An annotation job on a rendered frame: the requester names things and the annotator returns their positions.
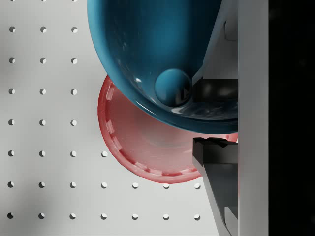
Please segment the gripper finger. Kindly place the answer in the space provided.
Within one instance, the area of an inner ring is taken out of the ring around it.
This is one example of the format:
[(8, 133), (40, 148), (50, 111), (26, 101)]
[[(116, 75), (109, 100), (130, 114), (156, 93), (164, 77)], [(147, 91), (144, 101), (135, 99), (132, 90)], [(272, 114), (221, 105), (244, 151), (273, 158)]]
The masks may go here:
[(192, 84), (194, 101), (238, 100), (238, 0), (222, 0)]
[(219, 236), (238, 236), (238, 144), (193, 138), (193, 165), (203, 177)]

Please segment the blue mug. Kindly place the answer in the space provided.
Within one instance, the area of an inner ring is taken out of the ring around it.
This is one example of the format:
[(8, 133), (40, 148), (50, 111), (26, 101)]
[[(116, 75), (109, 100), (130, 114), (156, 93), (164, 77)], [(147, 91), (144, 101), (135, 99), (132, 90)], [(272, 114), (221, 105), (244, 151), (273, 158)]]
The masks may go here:
[(238, 100), (194, 101), (222, 0), (87, 0), (96, 53), (136, 107), (169, 125), (199, 133), (238, 130)]

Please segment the red plate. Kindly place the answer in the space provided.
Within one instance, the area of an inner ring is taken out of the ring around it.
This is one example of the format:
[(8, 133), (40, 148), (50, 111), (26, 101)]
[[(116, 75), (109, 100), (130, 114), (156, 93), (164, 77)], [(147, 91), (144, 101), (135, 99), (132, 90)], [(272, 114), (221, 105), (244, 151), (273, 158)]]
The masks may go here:
[(210, 134), (165, 124), (132, 104), (106, 76), (98, 98), (103, 139), (116, 160), (137, 176), (159, 183), (201, 177), (192, 163), (193, 139)]

